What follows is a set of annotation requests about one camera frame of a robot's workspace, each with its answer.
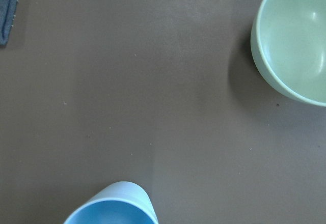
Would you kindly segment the blue plastic cup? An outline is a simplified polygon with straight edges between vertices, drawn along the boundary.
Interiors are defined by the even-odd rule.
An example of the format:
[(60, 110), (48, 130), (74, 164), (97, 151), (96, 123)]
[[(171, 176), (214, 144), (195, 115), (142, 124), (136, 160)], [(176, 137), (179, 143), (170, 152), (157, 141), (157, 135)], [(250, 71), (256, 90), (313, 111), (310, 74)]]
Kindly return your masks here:
[(158, 223), (158, 218), (142, 187), (120, 181), (94, 195), (64, 223)]

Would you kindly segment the green bowl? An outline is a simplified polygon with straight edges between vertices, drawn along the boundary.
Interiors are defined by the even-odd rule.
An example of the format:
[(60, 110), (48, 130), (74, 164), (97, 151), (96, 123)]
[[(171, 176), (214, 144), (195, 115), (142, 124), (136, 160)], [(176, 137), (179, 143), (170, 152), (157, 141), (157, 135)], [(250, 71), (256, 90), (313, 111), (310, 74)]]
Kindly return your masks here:
[(250, 42), (254, 63), (273, 89), (325, 106), (325, 0), (262, 0)]

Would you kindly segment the dark grey folded cloth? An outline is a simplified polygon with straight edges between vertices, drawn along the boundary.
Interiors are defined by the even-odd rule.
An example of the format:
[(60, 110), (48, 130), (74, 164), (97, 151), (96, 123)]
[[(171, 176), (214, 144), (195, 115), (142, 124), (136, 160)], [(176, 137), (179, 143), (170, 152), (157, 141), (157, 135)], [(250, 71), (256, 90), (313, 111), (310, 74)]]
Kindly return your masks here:
[(19, 0), (1, 0), (1, 46), (8, 43)]

